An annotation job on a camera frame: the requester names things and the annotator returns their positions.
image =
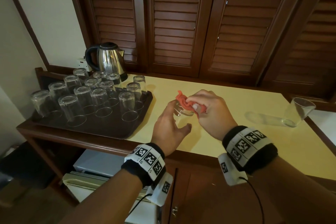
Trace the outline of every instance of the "glass held in hand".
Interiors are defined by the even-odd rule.
[[[91,89],[89,86],[79,86],[73,90],[74,94],[77,96],[80,105],[82,106],[85,115],[92,114],[95,112],[92,103]]]
[[[78,76],[77,75],[68,75],[66,77],[64,77],[64,82],[65,82],[65,85],[68,87],[69,89],[69,92],[71,94],[73,94],[74,92],[74,89],[78,86],[81,86],[82,83],[81,81],[79,80]]]
[[[35,91],[30,95],[30,99],[40,116],[57,118],[62,115],[60,106],[53,100],[48,90]]]
[[[121,86],[121,79],[120,79],[120,75],[118,73],[111,73],[109,75],[107,75],[107,80],[113,81],[113,85],[116,88],[123,88]]]
[[[76,68],[73,70],[73,74],[78,76],[82,85],[84,84],[85,79],[89,77],[89,74],[85,68]]]
[[[140,87],[141,87],[141,91],[143,93],[146,93],[147,92],[147,89],[146,89],[146,79],[143,75],[136,75],[133,77],[133,82],[138,82],[140,84]]]
[[[93,73],[93,77],[98,79],[98,82],[107,77],[106,71],[97,71]]]
[[[141,101],[142,92],[140,84],[138,82],[130,82],[129,84],[127,84],[126,89],[134,93],[135,108],[137,110],[140,110],[142,107],[144,107],[144,104]]]
[[[179,124],[180,121],[184,118],[188,118],[194,115],[194,111],[188,111],[184,109],[178,100],[175,100],[174,105],[174,120],[178,128],[184,127],[187,123],[183,122],[183,124]]]
[[[119,105],[121,119],[123,121],[133,121],[138,118],[138,112],[135,108],[135,97],[131,91],[123,91],[119,94]]]
[[[116,92],[116,89],[113,85],[113,81],[101,81],[98,83],[98,86],[106,90],[108,100],[110,101],[111,106],[115,106],[119,103],[118,93]]]
[[[48,88],[52,98],[56,103],[61,96],[70,93],[68,87],[65,85],[65,82],[53,82],[49,84]]]
[[[60,97],[58,103],[65,114],[67,125],[77,127],[86,122],[86,116],[75,94]]]
[[[85,86],[89,86],[91,90],[98,88],[98,79],[97,78],[86,78],[84,81]]]
[[[293,98],[285,110],[282,123],[288,127],[294,128],[316,108],[316,105],[304,98]]]
[[[91,97],[97,117],[106,117],[112,113],[112,107],[105,89],[91,90]]]

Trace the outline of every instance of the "kettle lid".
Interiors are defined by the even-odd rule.
[[[118,45],[112,42],[106,42],[106,43],[102,43],[100,45],[100,48],[103,48],[105,50],[116,50],[118,48]]]

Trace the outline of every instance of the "hand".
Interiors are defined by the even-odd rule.
[[[194,101],[207,107],[205,113],[200,113],[201,108],[198,104],[192,106],[199,114],[200,125],[214,138],[222,141],[224,136],[237,126],[224,99],[212,91],[200,90],[188,97],[186,102],[188,103],[189,101]]]
[[[173,117],[175,100],[168,103],[163,113],[157,119],[152,136],[152,143],[161,148],[165,156],[177,149],[183,138],[191,132],[191,124],[177,128]]]

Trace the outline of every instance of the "wire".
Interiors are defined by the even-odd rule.
[[[152,195],[153,195],[153,194],[149,193],[149,194],[143,196],[142,199],[140,199],[139,202],[138,202],[138,203],[133,207],[133,209],[129,212],[128,216],[130,216],[130,214],[132,213],[132,211],[134,211],[134,209],[138,206],[138,204],[140,204],[140,202],[141,202],[142,200],[145,199],[145,197],[149,197],[149,196],[152,196]]]
[[[252,184],[247,179],[245,179],[244,177],[239,177],[239,179],[245,180],[251,186],[251,188],[253,189],[254,194],[257,196],[257,199],[258,199],[258,202],[259,202],[259,205],[260,205],[261,216],[262,216],[262,224],[265,224],[264,210],[263,210],[263,206],[261,205],[261,201],[260,201],[260,198],[259,198],[257,192],[255,191]]]

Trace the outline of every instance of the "black kettle handle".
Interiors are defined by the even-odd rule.
[[[93,62],[92,62],[92,58],[91,58],[91,52],[96,51],[99,49],[100,44],[95,44],[92,45],[91,47],[87,48],[85,51],[85,60],[87,62],[87,64],[92,67],[94,70],[99,71],[100,68],[99,66],[96,66]]]

